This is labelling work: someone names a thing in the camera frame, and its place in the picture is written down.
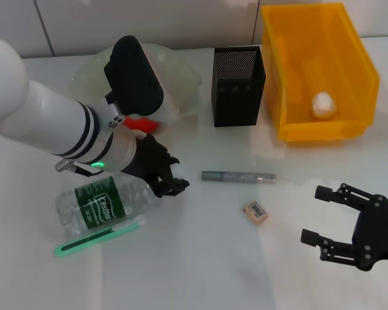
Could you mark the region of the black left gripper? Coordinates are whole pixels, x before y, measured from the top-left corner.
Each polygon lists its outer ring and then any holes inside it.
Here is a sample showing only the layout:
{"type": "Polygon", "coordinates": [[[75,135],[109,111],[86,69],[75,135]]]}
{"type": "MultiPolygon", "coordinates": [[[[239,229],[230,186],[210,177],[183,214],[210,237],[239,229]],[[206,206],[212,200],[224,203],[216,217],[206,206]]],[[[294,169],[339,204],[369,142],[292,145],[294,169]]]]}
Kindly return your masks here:
{"type": "Polygon", "coordinates": [[[128,164],[128,174],[153,181],[151,190],[157,198],[175,196],[178,191],[184,191],[190,185],[185,179],[173,177],[171,165],[176,163],[180,163],[179,160],[171,156],[154,136],[148,134],[142,139],[136,139],[136,151],[128,164]]]}

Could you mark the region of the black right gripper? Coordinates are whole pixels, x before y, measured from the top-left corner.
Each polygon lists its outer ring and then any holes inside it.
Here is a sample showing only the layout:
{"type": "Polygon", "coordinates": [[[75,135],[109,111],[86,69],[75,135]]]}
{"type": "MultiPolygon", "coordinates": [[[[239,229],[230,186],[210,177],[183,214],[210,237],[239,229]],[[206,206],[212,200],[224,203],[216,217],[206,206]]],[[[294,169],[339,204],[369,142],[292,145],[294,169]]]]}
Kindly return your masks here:
{"type": "Polygon", "coordinates": [[[385,196],[372,195],[342,183],[336,191],[318,185],[314,197],[360,211],[352,235],[353,245],[302,230],[301,243],[318,246],[320,260],[357,266],[362,271],[370,271],[376,262],[388,260],[388,199],[385,196]]]}

